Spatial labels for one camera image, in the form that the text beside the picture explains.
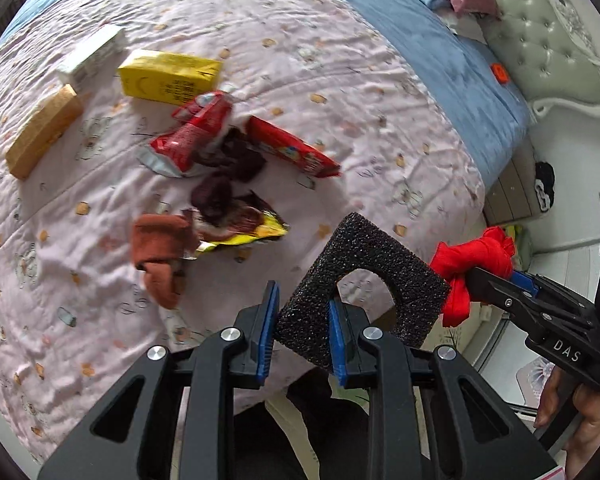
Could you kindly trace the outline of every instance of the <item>pink patterned bed sheet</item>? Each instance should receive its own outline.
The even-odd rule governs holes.
[[[59,89],[56,64],[105,23],[123,26],[130,48],[224,58],[235,121],[257,115],[342,165],[341,177],[313,182],[269,159],[249,188],[291,231],[188,264],[175,311],[152,302],[129,254],[132,221],[179,212],[195,185],[136,160],[139,144],[171,126],[173,107],[124,96],[114,63],[26,181],[4,160],[34,106]],[[0,48],[0,410],[42,462],[149,346],[199,344],[259,302],[267,280],[286,301],[347,213],[430,260],[483,200],[477,168],[426,87],[343,0],[63,0]],[[368,272],[340,288],[372,319],[392,305]],[[266,387],[237,392],[236,409],[309,368],[276,346]]]

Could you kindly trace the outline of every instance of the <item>bed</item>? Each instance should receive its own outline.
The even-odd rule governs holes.
[[[194,185],[153,174],[134,155],[171,126],[173,107],[125,97],[114,65],[26,181],[4,161],[30,110],[58,90],[55,65],[105,23],[124,27],[130,48],[224,53],[236,121],[258,115],[343,169],[307,186],[270,160],[251,189],[291,231],[246,255],[187,264],[174,311],[152,301],[129,257],[132,221],[186,208]],[[529,85],[498,83],[496,60],[419,0],[28,0],[0,40],[0,411],[34,459],[43,462],[152,344],[199,344],[257,303],[267,280],[278,280],[285,301],[346,213],[361,212],[425,261],[439,241],[458,240],[533,121]],[[372,274],[340,285],[371,319],[391,306]],[[276,347],[266,387],[239,392],[236,409],[309,368]]]

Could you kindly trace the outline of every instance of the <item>blue blanket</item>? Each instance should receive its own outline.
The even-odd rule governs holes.
[[[3,42],[58,0],[27,0]],[[523,139],[530,114],[523,97],[491,73],[495,56],[454,36],[420,0],[347,0],[413,66],[455,126],[491,187]]]

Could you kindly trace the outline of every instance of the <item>silver screw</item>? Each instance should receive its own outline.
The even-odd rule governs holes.
[[[160,345],[152,346],[146,353],[146,356],[151,359],[151,361],[159,361],[165,355],[167,355],[167,349]]]
[[[445,361],[453,361],[458,353],[451,346],[441,346],[438,348],[438,357],[440,359],[444,359]]]
[[[222,330],[220,337],[225,341],[235,341],[240,337],[240,330],[238,330],[235,326],[225,328]]]
[[[377,326],[368,326],[362,331],[362,335],[366,339],[375,341],[376,339],[380,339],[382,337],[382,330],[380,330]]]

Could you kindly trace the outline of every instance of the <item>headboard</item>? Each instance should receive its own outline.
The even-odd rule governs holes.
[[[497,0],[500,18],[480,20],[489,46],[535,115],[554,105],[600,117],[600,60],[569,0]]]

